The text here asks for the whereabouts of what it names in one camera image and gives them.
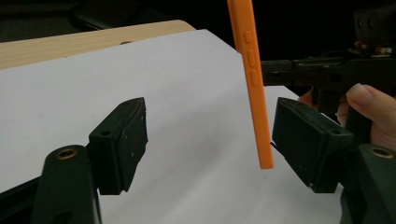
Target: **dark background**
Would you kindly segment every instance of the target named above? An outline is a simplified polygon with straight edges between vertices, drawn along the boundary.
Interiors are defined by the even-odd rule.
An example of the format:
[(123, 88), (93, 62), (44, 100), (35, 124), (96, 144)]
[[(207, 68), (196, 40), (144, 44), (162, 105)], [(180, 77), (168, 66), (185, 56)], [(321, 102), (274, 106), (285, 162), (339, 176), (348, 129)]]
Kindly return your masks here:
[[(149, 2), (149, 0), (131, 1)], [(69, 22), (70, 9), (86, 2), (0, 0), (0, 42), (88, 32)], [(130, 21), (125, 25), (181, 19), (196, 29), (211, 31), (233, 46), (226, 0), (158, 0), (156, 2), (154, 7), (163, 12), (165, 17), (158, 17), (158, 14), (152, 13), (152, 10), (147, 10), (142, 14), (146, 20)], [(297, 59), (316, 56), (325, 50), (352, 47), (356, 41), (353, 12), (368, 7), (373, 2), (253, 0), (262, 60)]]

